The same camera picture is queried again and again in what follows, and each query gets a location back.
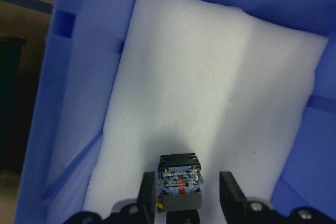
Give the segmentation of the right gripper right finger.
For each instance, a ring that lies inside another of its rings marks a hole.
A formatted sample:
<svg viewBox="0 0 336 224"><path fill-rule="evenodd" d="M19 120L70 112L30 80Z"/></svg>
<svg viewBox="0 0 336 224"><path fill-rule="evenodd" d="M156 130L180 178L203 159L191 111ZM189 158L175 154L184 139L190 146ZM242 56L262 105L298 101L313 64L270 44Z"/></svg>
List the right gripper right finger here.
<svg viewBox="0 0 336 224"><path fill-rule="evenodd" d="M219 172L219 201L227 223L246 223L247 198L231 172Z"/></svg>

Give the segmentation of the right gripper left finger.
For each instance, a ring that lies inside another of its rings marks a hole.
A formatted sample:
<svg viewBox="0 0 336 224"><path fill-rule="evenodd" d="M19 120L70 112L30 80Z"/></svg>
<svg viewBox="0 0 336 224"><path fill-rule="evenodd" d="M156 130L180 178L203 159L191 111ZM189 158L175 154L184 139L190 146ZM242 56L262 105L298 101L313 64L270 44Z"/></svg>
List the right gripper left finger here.
<svg viewBox="0 0 336 224"><path fill-rule="evenodd" d="M140 223L154 223L155 219L155 172L145 172L137 198Z"/></svg>

